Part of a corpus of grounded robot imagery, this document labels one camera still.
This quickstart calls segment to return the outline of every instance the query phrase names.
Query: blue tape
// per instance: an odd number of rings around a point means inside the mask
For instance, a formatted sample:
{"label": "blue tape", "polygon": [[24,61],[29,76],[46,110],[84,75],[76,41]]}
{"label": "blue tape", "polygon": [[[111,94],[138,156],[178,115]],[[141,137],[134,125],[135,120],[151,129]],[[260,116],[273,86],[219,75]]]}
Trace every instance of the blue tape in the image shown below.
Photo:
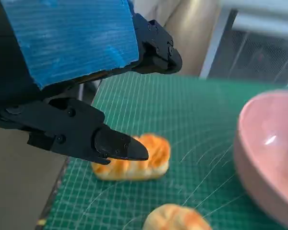
{"label": "blue tape", "polygon": [[127,0],[1,0],[39,88],[139,59]]}

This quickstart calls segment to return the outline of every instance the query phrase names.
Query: robotic arm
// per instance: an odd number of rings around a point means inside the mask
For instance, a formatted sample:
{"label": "robotic arm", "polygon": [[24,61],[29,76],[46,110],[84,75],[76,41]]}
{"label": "robotic arm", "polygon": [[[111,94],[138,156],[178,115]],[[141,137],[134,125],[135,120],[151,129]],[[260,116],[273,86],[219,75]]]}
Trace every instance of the robotic arm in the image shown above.
{"label": "robotic arm", "polygon": [[155,20],[148,22],[141,15],[132,14],[138,61],[121,69],[79,76],[40,90],[30,77],[0,4],[0,127],[28,131],[27,143],[37,148],[100,164],[109,164],[108,157],[147,160],[146,148],[105,125],[103,112],[76,99],[50,99],[76,84],[127,71],[171,74],[181,69],[181,57],[165,29]]}

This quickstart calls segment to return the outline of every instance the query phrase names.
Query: green cutting mat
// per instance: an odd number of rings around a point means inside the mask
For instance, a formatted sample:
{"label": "green cutting mat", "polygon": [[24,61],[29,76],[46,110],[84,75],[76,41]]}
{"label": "green cutting mat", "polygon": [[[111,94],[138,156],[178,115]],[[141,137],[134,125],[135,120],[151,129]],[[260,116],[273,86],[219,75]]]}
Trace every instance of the green cutting mat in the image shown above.
{"label": "green cutting mat", "polygon": [[103,182],[89,162],[71,159],[45,229],[139,230],[165,203],[196,208],[214,230],[282,229],[245,194],[232,160],[241,108],[272,88],[136,73],[103,80],[93,105],[106,123],[130,135],[167,138],[169,171],[158,180]]}

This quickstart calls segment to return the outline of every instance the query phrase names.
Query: floor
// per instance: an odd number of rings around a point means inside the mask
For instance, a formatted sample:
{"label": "floor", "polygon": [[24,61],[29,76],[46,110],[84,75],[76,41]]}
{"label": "floor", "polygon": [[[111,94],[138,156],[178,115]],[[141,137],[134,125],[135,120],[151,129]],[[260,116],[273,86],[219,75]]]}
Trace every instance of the floor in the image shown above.
{"label": "floor", "polygon": [[[215,0],[182,0],[166,29],[183,60],[181,74],[199,75],[217,8]],[[26,144],[27,133],[0,129],[0,229],[32,230],[65,157]]]}
{"label": "floor", "polygon": [[199,76],[218,16],[216,0],[182,0],[166,23],[182,57],[180,74]]}

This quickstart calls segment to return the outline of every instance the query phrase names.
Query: bread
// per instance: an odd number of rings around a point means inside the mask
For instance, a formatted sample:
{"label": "bread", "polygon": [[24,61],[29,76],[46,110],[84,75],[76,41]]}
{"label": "bread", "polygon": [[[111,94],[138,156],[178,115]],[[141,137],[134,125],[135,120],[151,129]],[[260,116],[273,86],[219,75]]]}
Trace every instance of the bread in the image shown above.
{"label": "bread", "polygon": [[92,163],[93,172],[102,180],[148,180],[164,175],[169,167],[169,142],[154,134],[133,137],[141,142],[148,151],[146,161],[126,161],[112,159],[108,165]]}
{"label": "bread", "polygon": [[166,204],[147,216],[143,230],[212,230],[212,228],[194,209]]}

